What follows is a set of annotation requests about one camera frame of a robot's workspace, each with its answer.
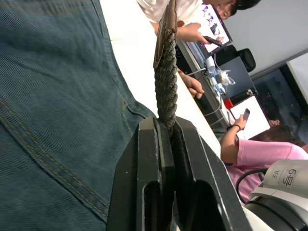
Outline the person's right hand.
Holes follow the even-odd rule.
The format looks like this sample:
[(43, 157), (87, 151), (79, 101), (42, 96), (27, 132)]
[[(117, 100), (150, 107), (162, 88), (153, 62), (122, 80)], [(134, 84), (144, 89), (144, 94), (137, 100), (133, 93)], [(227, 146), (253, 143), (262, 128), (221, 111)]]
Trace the person's right hand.
[(203, 44), (208, 44), (208, 41), (198, 31), (200, 27), (201, 25), (199, 23), (190, 23), (184, 27), (178, 27), (177, 39), (186, 42), (200, 42)]

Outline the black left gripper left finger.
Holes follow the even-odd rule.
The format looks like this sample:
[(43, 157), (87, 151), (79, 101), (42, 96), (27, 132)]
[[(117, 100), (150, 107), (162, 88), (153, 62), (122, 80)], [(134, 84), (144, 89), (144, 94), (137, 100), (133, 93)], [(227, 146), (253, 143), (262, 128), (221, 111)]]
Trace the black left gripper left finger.
[(168, 130), (148, 117), (138, 124), (116, 165), (107, 230), (169, 230), (174, 181)]

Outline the person's left hand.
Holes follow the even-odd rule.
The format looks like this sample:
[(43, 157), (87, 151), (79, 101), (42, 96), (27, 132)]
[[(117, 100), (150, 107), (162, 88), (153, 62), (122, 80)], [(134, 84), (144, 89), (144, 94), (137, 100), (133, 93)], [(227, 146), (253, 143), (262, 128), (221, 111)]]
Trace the person's left hand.
[(201, 97), (204, 95), (205, 91), (203, 90), (202, 84), (197, 79), (188, 77), (185, 84), (193, 97), (201, 99)]

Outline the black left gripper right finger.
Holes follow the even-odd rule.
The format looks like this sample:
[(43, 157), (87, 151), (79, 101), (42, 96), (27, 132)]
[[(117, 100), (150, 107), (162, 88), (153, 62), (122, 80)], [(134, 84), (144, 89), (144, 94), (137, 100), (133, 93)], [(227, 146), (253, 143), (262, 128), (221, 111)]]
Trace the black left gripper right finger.
[(182, 230), (250, 231), (225, 164), (192, 122), (176, 118), (172, 151)]

